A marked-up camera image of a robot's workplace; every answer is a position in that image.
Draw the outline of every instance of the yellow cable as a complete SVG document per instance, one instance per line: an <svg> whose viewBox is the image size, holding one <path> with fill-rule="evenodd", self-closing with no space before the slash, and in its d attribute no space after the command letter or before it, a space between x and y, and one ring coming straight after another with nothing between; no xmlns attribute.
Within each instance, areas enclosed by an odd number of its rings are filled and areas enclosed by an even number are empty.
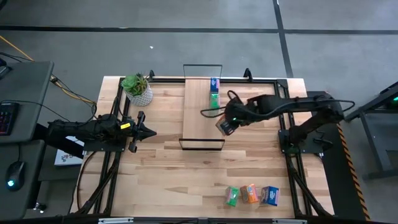
<svg viewBox="0 0 398 224"><path fill-rule="evenodd" d="M2 39L3 41L5 41L5 43L9 44L11 47L13 47L13 48L16 49L17 51L19 51L21 54L25 55L25 57L27 57L29 60L31 60L31 61L34 62L34 60L33 60L31 57L29 57L29 55L25 54L25 52L23 52L21 49L17 48L14 44L10 43L10 42L9 42L8 40L6 40L3 36L0 35L0 39ZM56 84L58 87L60 87L61 90L62 90L65 94L67 94L68 96L70 96L70 97L72 97L72 98L74 98L74 99L76 99L76 100L81 100L81 101L84 101L84 102L86 102L86 103L95 103L94 101L86 100L86 99L83 99L83 98L81 98L81 97L78 97L78 96L75 96L75 95L69 93L69 92L66 91L66 90L64 89L64 87L62 87L61 84L59 84L58 82L55 82L54 84Z"/></svg>

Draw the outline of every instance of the computer mouse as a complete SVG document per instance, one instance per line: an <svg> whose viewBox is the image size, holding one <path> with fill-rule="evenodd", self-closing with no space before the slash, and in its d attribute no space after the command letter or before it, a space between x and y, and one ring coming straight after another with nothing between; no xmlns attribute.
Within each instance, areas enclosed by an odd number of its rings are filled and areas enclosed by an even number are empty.
<svg viewBox="0 0 398 224"><path fill-rule="evenodd" d="M25 162L13 162L6 172L6 187L10 191L21 189L25 181Z"/></svg>

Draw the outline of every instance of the potted plant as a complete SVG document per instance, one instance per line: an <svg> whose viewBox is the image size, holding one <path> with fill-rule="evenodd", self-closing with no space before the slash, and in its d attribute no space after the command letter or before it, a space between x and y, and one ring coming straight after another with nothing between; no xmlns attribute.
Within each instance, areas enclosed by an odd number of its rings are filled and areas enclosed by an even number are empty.
<svg viewBox="0 0 398 224"><path fill-rule="evenodd" d="M127 76L122 81L122 87L130 102L136 106L146 106L154 97L147 79L141 73Z"/></svg>

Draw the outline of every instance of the orange package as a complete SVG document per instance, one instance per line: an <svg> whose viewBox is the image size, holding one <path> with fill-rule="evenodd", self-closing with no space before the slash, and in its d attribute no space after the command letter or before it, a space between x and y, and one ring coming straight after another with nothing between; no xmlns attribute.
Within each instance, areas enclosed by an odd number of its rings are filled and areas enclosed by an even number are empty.
<svg viewBox="0 0 398 224"><path fill-rule="evenodd" d="M256 192L256 186L254 184L249 184L241 187L241 193L244 203L254 203L259 201Z"/></svg>

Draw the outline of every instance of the keyboard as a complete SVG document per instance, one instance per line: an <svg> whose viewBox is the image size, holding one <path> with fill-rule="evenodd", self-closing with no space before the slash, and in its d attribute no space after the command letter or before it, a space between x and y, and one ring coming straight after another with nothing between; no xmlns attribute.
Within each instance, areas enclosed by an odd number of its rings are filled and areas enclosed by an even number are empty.
<svg viewBox="0 0 398 224"><path fill-rule="evenodd" d="M12 126L18 114L18 103L2 103L0 105L0 136L11 134Z"/></svg>

